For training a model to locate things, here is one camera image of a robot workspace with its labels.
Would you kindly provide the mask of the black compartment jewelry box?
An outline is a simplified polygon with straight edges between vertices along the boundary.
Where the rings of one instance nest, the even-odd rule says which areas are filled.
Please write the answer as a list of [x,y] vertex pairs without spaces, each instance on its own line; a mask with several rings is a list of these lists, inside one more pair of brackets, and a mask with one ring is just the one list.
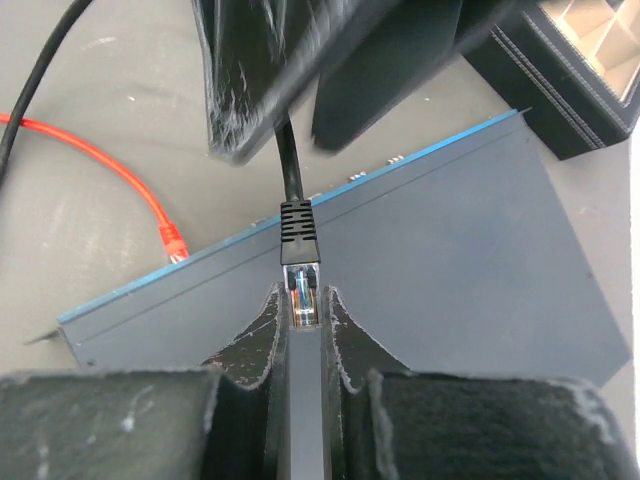
[[639,121],[638,0],[534,1],[464,58],[560,160]]

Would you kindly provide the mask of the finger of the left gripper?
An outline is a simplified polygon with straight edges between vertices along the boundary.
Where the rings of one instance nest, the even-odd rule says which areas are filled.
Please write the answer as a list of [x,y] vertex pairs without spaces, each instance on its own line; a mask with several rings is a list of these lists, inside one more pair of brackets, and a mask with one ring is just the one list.
[[344,60],[393,1],[195,1],[208,145],[244,165],[309,84]]
[[318,82],[311,136],[337,153],[520,10],[518,1],[401,1]]

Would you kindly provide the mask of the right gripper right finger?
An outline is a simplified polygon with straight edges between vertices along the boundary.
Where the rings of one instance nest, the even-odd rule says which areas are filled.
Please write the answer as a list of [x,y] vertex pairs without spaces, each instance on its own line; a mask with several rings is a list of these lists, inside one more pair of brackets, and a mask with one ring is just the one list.
[[325,461],[336,479],[635,479],[589,383],[417,372],[322,294]]

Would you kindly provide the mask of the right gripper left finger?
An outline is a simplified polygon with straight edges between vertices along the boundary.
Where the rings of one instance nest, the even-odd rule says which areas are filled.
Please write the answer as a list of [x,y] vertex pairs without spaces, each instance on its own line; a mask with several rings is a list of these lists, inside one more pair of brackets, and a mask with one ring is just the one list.
[[5,479],[274,479],[284,289],[194,368],[30,371],[1,380]]

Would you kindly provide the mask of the dark blue network switch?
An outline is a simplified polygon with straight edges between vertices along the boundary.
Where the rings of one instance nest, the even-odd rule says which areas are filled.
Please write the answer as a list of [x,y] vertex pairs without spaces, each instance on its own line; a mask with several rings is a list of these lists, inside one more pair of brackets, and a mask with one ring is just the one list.
[[308,204],[322,263],[284,274],[267,220],[60,320],[81,372],[194,368],[284,289],[274,479],[325,461],[322,294],[417,372],[572,378],[599,388],[630,350],[520,115],[508,113]]

